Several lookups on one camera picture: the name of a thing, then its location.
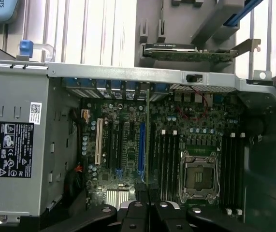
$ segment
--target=green circuit board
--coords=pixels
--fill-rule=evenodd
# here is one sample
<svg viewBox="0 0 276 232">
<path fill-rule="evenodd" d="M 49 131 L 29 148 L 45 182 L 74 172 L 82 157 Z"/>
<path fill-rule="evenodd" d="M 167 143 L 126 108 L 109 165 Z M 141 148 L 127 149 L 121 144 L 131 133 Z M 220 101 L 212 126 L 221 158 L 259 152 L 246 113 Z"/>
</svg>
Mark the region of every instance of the green circuit board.
<svg viewBox="0 0 276 232">
<path fill-rule="evenodd" d="M 119 207 L 121 200 L 135 200 L 134 186 L 142 182 L 157 183 L 162 200 L 179 202 L 175 183 L 180 154 L 187 150 L 194 156 L 208 157 L 216 152 L 220 163 L 222 136 L 239 132 L 242 105 L 235 102 L 234 96 L 212 97 L 209 107 L 194 93 L 174 93 L 149 105 L 145 101 L 84 99 L 87 123 L 83 129 L 83 165 L 90 205 L 104 202 Z M 98 119 L 102 119 L 100 164 L 96 164 L 95 156 Z M 147 163 L 149 172 L 141 173 L 143 125 L 148 132 L 143 166 Z M 188 200 L 186 204 L 208 203 Z"/>
</svg>

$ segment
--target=warning label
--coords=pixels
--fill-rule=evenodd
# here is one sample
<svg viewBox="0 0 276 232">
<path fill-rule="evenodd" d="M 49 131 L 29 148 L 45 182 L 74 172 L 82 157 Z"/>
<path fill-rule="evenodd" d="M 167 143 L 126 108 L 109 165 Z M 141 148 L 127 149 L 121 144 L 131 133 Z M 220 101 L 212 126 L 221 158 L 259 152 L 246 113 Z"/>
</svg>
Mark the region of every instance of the warning label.
<svg viewBox="0 0 276 232">
<path fill-rule="evenodd" d="M 0 177 L 31 178 L 34 123 L 0 122 Z"/>
</svg>

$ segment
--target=blue pcie slot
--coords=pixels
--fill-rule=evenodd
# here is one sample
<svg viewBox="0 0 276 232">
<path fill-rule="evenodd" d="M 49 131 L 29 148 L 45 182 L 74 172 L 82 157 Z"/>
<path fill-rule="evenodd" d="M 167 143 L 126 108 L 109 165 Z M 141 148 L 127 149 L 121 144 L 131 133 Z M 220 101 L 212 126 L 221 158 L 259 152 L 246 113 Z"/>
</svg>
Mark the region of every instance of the blue pcie slot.
<svg viewBox="0 0 276 232">
<path fill-rule="evenodd" d="M 258 6 L 263 0 L 246 0 L 244 8 L 237 14 L 232 15 L 227 22 L 224 23 L 228 27 L 236 27 L 240 20 L 244 18 L 251 10 Z"/>
<path fill-rule="evenodd" d="M 145 122 L 140 123 L 140 138 L 139 138 L 139 158 L 138 158 L 138 174 L 144 172 L 144 155 L 145 155 Z"/>
</svg>

